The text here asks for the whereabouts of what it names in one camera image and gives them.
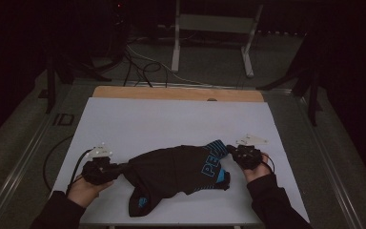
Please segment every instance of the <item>black sleeve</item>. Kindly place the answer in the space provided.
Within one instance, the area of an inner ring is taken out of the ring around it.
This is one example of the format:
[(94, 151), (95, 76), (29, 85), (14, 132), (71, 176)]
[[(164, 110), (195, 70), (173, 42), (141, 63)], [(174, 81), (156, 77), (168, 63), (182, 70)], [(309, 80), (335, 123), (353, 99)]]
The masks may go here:
[(85, 210), (67, 199), (63, 192), (54, 191), (40, 215), (31, 224), (30, 229), (77, 229)]
[(291, 206), (283, 188), (277, 186), (275, 175), (267, 175), (248, 183), (252, 208), (268, 229), (312, 228)]

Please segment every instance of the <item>person's left hand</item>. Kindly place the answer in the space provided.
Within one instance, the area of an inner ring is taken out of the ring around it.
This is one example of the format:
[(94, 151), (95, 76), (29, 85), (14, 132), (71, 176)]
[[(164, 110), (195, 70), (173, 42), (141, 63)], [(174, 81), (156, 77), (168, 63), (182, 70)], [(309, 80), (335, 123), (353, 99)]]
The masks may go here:
[(94, 185), (79, 175), (68, 193), (68, 199), (81, 207), (87, 208), (95, 198), (99, 197), (101, 191), (107, 189), (113, 183), (114, 181), (112, 180), (101, 185)]

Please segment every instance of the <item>wooden edge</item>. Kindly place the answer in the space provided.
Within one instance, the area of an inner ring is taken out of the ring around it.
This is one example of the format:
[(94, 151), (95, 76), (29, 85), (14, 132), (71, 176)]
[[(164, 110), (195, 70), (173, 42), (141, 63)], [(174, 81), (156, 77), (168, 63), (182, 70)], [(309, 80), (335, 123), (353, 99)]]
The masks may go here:
[(261, 92), (223, 89), (98, 86), (92, 97), (264, 102)]

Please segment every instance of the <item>hand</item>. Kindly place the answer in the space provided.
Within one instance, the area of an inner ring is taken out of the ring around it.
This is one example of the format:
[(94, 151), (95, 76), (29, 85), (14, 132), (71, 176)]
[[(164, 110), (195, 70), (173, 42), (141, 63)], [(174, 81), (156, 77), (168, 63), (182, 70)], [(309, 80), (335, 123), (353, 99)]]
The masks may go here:
[[(263, 161), (265, 163), (267, 163), (268, 155), (266, 153), (262, 153), (262, 157), (263, 157)], [(250, 169), (243, 170), (243, 174), (245, 175), (246, 181), (248, 181), (248, 183), (254, 181), (255, 179), (257, 179), (259, 177), (266, 176), (270, 173), (271, 173), (270, 169), (263, 163), (259, 164), (253, 170), (250, 170)]]
[(68, 193), (68, 199), (81, 207), (87, 208), (95, 198), (99, 197), (101, 191), (107, 189), (113, 183), (112, 180), (101, 185), (93, 185), (79, 175)]

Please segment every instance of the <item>metal leg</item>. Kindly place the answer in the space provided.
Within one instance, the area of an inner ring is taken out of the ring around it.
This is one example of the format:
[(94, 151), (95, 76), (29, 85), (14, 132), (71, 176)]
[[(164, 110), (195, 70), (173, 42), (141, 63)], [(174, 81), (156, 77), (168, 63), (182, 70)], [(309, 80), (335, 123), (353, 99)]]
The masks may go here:
[(174, 25), (174, 48), (172, 57), (172, 72), (179, 72), (179, 58), (180, 58), (180, 0), (176, 0), (176, 17)]
[(256, 16), (254, 17), (254, 23), (252, 25), (251, 32), (249, 33), (248, 43), (241, 48), (242, 59), (243, 59), (243, 64), (245, 66), (246, 76), (249, 77), (249, 78), (254, 77), (254, 70), (252, 69), (251, 58), (249, 56), (249, 49), (251, 48), (252, 41), (254, 40), (254, 35), (256, 33), (256, 30), (257, 30), (257, 23), (259, 21), (260, 14), (261, 14), (262, 10), (263, 10), (263, 5), (259, 5), (258, 9), (257, 9), (257, 12), (256, 12)]

